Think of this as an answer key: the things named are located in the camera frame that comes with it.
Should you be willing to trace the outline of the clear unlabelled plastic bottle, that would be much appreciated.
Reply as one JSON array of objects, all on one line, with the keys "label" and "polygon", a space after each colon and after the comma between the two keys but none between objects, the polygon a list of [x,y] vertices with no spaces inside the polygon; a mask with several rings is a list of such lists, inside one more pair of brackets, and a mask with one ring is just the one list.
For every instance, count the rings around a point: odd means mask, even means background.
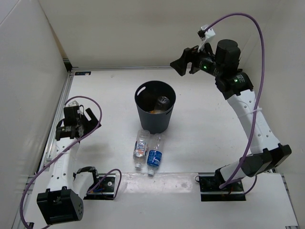
[{"label": "clear unlabelled plastic bottle", "polygon": [[169,98],[167,98],[166,96],[159,96],[157,98],[157,101],[156,101],[156,104],[154,107],[154,112],[156,114],[163,113],[168,109],[169,105],[170,105]]}]

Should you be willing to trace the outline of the orange juice bottle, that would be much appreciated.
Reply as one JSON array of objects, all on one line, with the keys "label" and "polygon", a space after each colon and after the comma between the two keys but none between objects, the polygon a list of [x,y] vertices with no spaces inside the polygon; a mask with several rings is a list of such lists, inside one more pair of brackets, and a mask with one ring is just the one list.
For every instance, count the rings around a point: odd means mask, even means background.
[{"label": "orange juice bottle", "polygon": [[150,111],[149,113],[150,113],[150,114],[161,114],[161,113],[163,113],[163,112],[165,112],[165,110],[162,110],[162,109],[154,109],[154,110]]}]

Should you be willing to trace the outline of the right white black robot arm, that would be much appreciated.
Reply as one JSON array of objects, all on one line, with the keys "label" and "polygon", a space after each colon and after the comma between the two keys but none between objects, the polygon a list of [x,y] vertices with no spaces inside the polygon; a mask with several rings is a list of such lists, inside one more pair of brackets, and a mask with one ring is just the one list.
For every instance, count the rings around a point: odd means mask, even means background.
[{"label": "right white black robot arm", "polygon": [[238,67],[240,54],[237,42],[224,39],[218,42],[216,52],[212,51],[210,43],[206,43],[203,50],[199,46],[185,48],[181,57],[170,63],[180,76],[198,71],[214,76],[217,89],[235,111],[248,138],[243,156],[215,171],[214,186],[221,191],[244,177],[254,177],[278,167],[292,153],[290,146],[281,144],[273,134],[256,104],[258,96],[253,84]]}]

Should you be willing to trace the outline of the clear bottle white orange label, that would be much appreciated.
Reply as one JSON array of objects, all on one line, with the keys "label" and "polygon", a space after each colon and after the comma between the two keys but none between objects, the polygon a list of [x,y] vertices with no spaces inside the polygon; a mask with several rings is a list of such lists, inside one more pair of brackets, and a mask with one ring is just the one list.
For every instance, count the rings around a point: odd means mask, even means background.
[{"label": "clear bottle white orange label", "polygon": [[149,141],[150,132],[148,130],[139,130],[133,151],[134,167],[138,171],[141,170],[142,164],[146,162]]}]

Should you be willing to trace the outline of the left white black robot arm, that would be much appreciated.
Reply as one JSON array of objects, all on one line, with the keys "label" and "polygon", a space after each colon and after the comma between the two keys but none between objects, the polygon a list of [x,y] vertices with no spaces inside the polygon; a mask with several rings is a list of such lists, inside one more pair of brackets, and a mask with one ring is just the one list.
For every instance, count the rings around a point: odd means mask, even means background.
[{"label": "left white black robot arm", "polygon": [[79,139],[100,127],[90,108],[72,101],[63,109],[64,118],[56,126],[56,149],[63,155],[52,165],[51,178],[45,192],[37,196],[37,205],[47,225],[80,221],[83,199],[88,190],[97,190],[100,178],[95,167],[76,168]]}]

